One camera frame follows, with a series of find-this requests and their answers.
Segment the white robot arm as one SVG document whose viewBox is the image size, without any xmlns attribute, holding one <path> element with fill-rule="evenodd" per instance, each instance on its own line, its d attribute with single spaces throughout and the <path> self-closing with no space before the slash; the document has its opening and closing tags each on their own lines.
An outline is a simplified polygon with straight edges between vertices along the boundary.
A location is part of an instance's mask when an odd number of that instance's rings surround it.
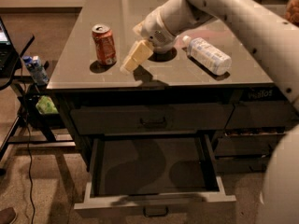
<svg viewBox="0 0 299 224">
<path fill-rule="evenodd" d="M 121 65 L 129 74 L 153 52 L 172 48 L 179 34 L 215 17 L 299 111 L 299 28 L 253 0 L 168 0 L 136 27 L 142 37 Z M 256 224 L 299 224 L 299 126 L 275 148 L 264 176 Z"/>
</svg>

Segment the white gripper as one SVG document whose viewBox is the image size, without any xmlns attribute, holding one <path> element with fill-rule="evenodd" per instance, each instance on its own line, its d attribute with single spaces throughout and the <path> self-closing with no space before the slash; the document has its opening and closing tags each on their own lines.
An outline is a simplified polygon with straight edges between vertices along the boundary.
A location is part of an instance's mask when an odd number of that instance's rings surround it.
<svg viewBox="0 0 299 224">
<path fill-rule="evenodd" d="M 134 72 L 140 64 L 146 61 L 153 54 L 155 47 L 174 46 L 177 39 L 166 28 L 161 7 L 153 10 L 133 28 L 133 31 L 144 39 L 136 41 L 132 45 L 128 55 L 122 62 L 120 70 L 126 75 Z"/>
</svg>

